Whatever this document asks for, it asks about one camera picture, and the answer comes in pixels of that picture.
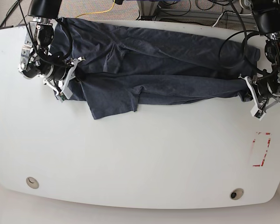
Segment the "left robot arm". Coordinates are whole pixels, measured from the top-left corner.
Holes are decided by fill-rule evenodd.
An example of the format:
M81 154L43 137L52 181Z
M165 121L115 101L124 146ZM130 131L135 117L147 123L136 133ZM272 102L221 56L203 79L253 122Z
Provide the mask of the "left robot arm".
M269 108L280 103L280 0L242 0L240 5L251 10L258 29L247 37L267 38L264 53L272 72L253 67L256 75L245 78L255 103L251 114L262 119Z

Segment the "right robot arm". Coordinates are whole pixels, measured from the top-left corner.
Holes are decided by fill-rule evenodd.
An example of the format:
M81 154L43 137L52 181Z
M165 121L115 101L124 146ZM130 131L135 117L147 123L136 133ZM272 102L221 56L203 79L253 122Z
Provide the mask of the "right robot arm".
M26 79L42 77L44 85L51 88L55 92L55 97L63 102L72 97L73 93L68 85L70 80L76 77L77 65L85 58L69 58L72 52L71 46L66 54L49 52L55 35L51 20L55 20L65 29L69 44L73 43L69 29L58 18L60 6L59 0L31 1L28 15L33 20L24 23L27 34L21 49L18 70Z

